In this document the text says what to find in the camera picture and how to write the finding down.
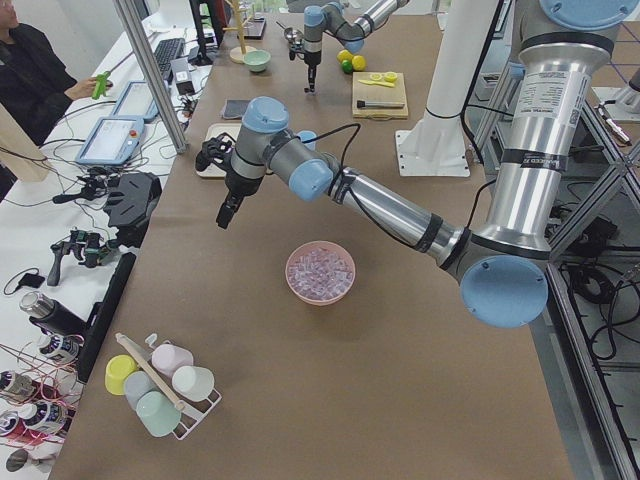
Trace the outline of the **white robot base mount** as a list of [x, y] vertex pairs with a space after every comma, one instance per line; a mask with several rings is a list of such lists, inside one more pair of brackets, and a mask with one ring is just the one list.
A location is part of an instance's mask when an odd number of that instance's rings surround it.
[[493, 36], [497, 1], [453, 1], [423, 118], [396, 132], [399, 173], [404, 177], [467, 177], [463, 108], [484, 45]]

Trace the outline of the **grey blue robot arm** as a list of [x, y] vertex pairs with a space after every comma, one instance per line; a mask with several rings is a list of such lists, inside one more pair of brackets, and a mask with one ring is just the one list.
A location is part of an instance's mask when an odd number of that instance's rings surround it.
[[524, 78], [485, 223], [456, 228], [438, 215], [307, 147], [289, 127], [286, 106], [250, 101], [235, 144], [216, 156], [227, 196], [216, 221], [226, 227], [267, 173], [299, 198], [321, 195], [361, 211], [382, 231], [432, 256], [454, 277], [472, 315], [496, 327], [527, 324], [544, 310], [549, 213], [592, 75], [607, 63], [632, 1], [525, 1], [514, 27]]
[[392, 13], [405, 7], [407, 0], [377, 1], [353, 22], [346, 19], [338, 2], [324, 6], [310, 5], [304, 10], [302, 53], [307, 65], [306, 93], [315, 92], [317, 67], [322, 61], [323, 35], [335, 38], [350, 53], [358, 53], [364, 39], [381, 28]]

